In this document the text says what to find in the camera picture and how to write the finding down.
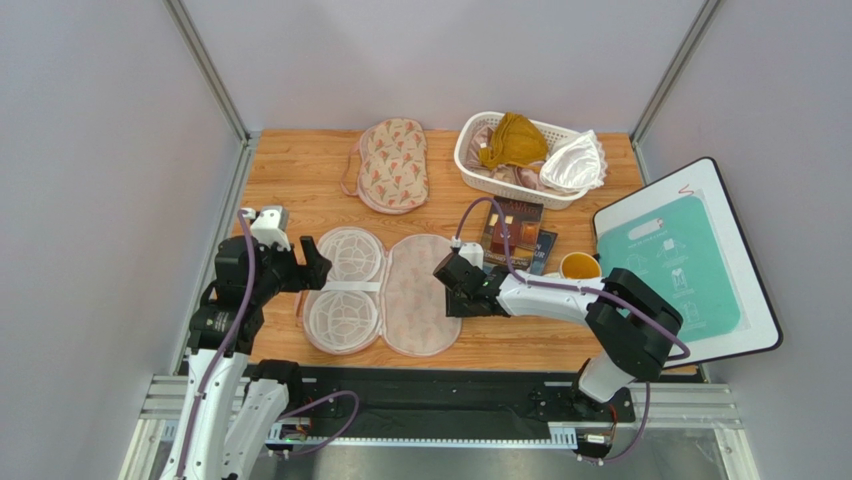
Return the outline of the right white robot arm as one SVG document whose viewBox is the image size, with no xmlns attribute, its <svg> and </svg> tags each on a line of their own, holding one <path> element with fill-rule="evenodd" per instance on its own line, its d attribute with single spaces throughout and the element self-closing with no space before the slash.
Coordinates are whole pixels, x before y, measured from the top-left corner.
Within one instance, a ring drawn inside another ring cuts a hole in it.
<svg viewBox="0 0 852 480">
<path fill-rule="evenodd" d="M 592 279 L 548 278 L 507 267 L 484 271 L 453 251 L 433 275 L 451 317 L 536 316 L 587 326 L 602 351 L 574 388 L 590 401 L 607 403 L 631 383 L 655 382 L 668 361 L 690 354 L 678 337 L 678 311 L 623 268 Z"/>
</svg>

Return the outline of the floral mesh laundry bag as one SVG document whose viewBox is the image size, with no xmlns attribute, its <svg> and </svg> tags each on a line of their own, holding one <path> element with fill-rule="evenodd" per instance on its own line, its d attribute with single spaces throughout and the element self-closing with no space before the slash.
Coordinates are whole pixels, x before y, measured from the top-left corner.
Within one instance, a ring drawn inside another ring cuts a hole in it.
<svg viewBox="0 0 852 480">
<path fill-rule="evenodd" d="M 297 321 L 317 349 L 357 353 L 381 339 L 410 357 L 449 349 L 462 321 L 445 310 L 445 287 L 434 268 L 451 252 L 449 239 L 417 234 L 386 247 L 372 232 L 339 227 L 318 242 L 332 269 L 320 291 L 298 295 Z"/>
</svg>

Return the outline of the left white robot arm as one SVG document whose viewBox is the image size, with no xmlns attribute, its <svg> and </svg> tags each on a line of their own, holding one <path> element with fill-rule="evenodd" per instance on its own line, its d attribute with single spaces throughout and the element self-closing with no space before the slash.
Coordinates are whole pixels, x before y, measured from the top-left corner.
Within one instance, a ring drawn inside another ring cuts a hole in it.
<svg viewBox="0 0 852 480">
<path fill-rule="evenodd" d="M 332 263 L 311 236 L 305 261 L 273 240 L 233 237 L 220 243 L 215 277 L 190 320 L 188 380 L 164 479 L 246 479 L 278 415 L 302 390 L 297 363 L 264 360 L 240 381 L 263 308 L 280 293 L 319 291 Z"/>
</svg>

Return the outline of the white satin bra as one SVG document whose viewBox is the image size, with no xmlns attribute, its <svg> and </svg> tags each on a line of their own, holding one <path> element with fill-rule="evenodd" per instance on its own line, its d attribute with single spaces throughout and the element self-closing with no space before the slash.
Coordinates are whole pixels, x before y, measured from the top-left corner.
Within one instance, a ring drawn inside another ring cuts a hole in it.
<svg viewBox="0 0 852 480">
<path fill-rule="evenodd" d="M 579 193 L 604 184 L 608 164 L 593 130 L 557 142 L 539 170 L 539 181 L 561 193 Z"/>
</svg>

